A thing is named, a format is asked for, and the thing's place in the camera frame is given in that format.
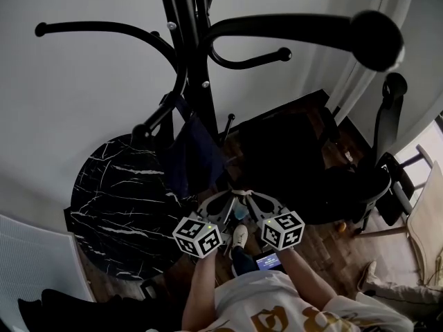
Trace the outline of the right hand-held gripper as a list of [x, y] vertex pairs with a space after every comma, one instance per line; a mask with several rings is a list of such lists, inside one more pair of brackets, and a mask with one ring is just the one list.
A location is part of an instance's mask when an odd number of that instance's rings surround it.
[[259, 244], [277, 251], [299, 244], [305, 222], [277, 199], [258, 192], [247, 192], [245, 204], [260, 229]]

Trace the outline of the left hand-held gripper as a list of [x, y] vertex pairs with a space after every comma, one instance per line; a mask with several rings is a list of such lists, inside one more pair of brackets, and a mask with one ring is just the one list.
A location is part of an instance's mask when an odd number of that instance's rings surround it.
[[[172, 233], [180, 251], [205, 258], [218, 247], [230, 243], [232, 234], [228, 232], [226, 224], [230, 220], [240, 220], [240, 197], [239, 190], [219, 192], [207, 198], [197, 212], [183, 217]], [[220, 216], [228, 204], [223, 222]]]

